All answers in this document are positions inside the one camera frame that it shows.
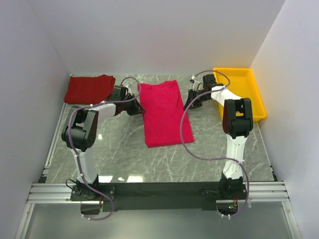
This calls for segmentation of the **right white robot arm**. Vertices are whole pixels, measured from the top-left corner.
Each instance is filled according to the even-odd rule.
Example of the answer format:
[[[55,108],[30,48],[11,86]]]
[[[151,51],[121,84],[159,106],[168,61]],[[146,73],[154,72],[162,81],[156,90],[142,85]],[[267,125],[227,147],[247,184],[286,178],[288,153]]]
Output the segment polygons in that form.
[[[208,100],[215,100],[223,106],[222,128],[226,134],[227,149],[218,191],[221,197],[229,199],[246,193],[243,155],[247,138],[253,129],[253,112],[251,100],[231,92],[228,89],[230,79],[221,72],[217,73],[226,78],[226,85],[217,83],[213,74],[204,75],[202,81],[195,79],[199,74],[191,77],[180,122],[180,136],[183,136],[182,125],[188,110],[201,107]]]

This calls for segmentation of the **pink t shirt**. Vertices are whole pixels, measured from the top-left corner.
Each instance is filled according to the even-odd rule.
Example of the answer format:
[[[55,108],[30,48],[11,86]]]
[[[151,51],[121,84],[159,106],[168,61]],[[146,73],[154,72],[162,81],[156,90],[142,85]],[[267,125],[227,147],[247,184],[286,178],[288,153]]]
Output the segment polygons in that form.
[[[181,144],[179,128],[184,110],[177,81],[142,83],[138,89],[140,105],[146,111],[143,121],[147,147]]]

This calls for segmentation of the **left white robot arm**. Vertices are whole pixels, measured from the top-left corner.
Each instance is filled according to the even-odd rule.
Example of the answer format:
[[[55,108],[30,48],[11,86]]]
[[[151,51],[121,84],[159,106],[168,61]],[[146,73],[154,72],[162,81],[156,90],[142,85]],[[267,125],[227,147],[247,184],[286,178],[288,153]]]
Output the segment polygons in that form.
[[[78,174],[76,183],[84,185],[82,194],[88,200],[96,199],[100,193],[92,150],[98,126],[105,119],[121,112],[130,116],[146,112],[129,86],[115,85],[113,93],[102,102],[86,107],[72,106],[68,113],[61,138],[75,158]]]

